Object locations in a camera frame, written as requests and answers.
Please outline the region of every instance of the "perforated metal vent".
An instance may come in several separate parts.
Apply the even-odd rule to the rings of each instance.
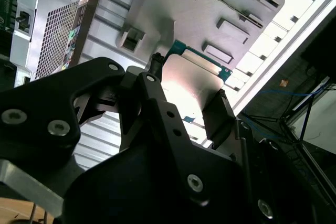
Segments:
[[[62,64],[77,5],[74,2],[48,13],[36,79],[52,74]]]

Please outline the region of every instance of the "green circuit board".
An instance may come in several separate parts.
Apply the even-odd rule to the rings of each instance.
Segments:
[[[0,0],[0,30],[14,31],[16,9],[17,0]]]

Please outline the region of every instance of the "screw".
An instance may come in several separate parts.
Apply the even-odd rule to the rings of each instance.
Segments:
[[[246,123],[244,123],[244,122],[241,122],[240,123],[245,129],[247,129],[247,130],[249,130],[250,128],[249,128],[249,126],[246,124]]]
[[[20,124],[27,120],[27,114],[22,110],[9,109],[2,113],[1,119],[6,124]]]
[[[190,188],[197,193],[200,193],[203,190],[203,182],[195,174],[188,175],[188,184]]]
[[[155,79],[151,76],[147,76],[147,79],[150,80],[150,81],[155,81]]]
[[[262,199],[258,200],[258,207],[263,215],[265,215],[268,219],[273,219],[273,212],[271,207]]]
[[[54,136],[65,136],[70,131],[70,125],[63,120],[53,120],[48,124],[48,131]]]
[[[109,68],[112,70],[118,70],[118,67],[116,65],[113,64],[109,64]]]

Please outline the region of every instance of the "blue cable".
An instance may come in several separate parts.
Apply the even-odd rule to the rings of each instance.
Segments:
[[[313,95],[313,94],[318,94],[320,93],[321,91],[323,91],[323,88],[324,88],[325,84],[320,87],[317,91],[315,92],[312,92],[312,93],[294,93],[294,92],[290,92],[290,91],[284,91],[284,90],[264,90],[264,91],[260,91],[257,93],[257,95],[259,94],[264,94],[264,93],[282,93],[282,94],[289,94],[289,95],[295,95],[295,96],[298,96],[298,97],[306,97],[308,95]],[[257,128],[253,123],[252,121],[249,119],[249,118],[246,118],[247,120],[247,123],[250,127],[254,128],[256,131],[258,131],[259,133],[261,133],[262,135],[264,135],[265,137],[272,137],[272,138],[282,138],[280,136],[276,136],[276,135],[269,135],[263,131],[261,131],[259,128]]]

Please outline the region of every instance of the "wooden surface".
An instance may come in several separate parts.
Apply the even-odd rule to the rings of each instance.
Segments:
[[[9,224],[13,220],[28,220],[32,208],[33,203],[29,201],[0,198],[0,224]],[[43,219],[43,216],[44,210],[37,206],[34,221]],[[48,215],[48,224],[52,224],[53,219],[51,215]]]

